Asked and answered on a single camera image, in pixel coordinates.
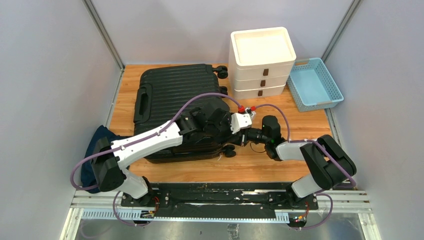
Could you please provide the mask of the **white three-drawer storage unit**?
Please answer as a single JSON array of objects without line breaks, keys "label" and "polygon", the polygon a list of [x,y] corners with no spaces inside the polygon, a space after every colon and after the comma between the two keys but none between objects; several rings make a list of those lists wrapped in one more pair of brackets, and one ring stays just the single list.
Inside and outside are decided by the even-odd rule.
[{"label": "white three-drawer storage unit", "polygon": [[285,27],[232,32],[228,79],[233,97],[243,100],[281,95],[296,59]]}]

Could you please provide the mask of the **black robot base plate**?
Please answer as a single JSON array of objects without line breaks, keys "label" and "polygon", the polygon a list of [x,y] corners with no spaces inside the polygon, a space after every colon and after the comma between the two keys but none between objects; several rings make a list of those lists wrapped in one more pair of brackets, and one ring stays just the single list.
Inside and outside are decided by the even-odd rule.
[{"label": "black robot base plate", "polygon": [[152,183],[153,191],[140,199],[128,193],[122,207],[154,207],[158,217],[202,219],[272,219],[276,210],[318,210],[317,198],[288,200],[289,182]]}]

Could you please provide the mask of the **light blue plastic basket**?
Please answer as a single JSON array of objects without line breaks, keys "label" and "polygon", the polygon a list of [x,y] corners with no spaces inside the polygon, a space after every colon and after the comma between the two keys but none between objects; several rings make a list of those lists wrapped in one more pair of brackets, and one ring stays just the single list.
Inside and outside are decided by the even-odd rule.
[{"label": "light blue plastic basket", "polygon": [[299,112],[330,109],[344,96],[321,58],[296,61],[287,79]]}]

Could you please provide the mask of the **black ribbed hard-shell suitcase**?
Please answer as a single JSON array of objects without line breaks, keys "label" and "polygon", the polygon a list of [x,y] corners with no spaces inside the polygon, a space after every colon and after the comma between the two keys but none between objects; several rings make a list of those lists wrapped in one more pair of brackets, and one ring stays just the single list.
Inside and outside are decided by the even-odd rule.
[{"label": "black ribbed hard-shell suitcase", "polygon": [[[204,93],[227,95],[228,89],[219,85],[228,77],[228,68],[211,64],[189,64],[146,70],[140,77],[134,108],[134,134],[153,130],[172,119],[191,98]],[[236,155],[235,146],[218,143],[210,136],[184,139],[179,146],[169,147],[146,156],[153,164],[205,160],[223,154]]]}]

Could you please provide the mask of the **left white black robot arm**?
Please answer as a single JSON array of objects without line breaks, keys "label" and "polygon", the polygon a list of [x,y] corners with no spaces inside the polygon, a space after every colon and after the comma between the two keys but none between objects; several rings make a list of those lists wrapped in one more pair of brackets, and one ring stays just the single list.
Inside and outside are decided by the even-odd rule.
[{"label": "left white black robot arm", "polygon": [[149,206],[153,193],[145,177],[128,170],[139,159],[158,151],[211,138],[218,144],[235,140],[237,134],[252,125],[248,112],[230,112],[220,99],[212,99],[203,107],[189,112],[179,111],[175,117],[157,128],[121,140],[99,139],[90,165],[100,192],[121,191],[140,206]]}]

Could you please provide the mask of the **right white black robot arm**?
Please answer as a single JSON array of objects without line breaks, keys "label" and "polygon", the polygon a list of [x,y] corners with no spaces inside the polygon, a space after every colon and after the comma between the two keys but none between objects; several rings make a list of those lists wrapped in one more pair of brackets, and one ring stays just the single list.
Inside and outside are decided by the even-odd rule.
[{"label": "right white black robot arm", "polygon": [[357,173],[352,159],[331,135],[289,141],[282,137],[281,126],[272,115],[263,117],[261,128],[249,127],[240,132],[242,143],[263,144],[270,159],[306,163],[309,173],[290,183],[282,198],[292,209],[301,207],[307,197],[330,190]]}]

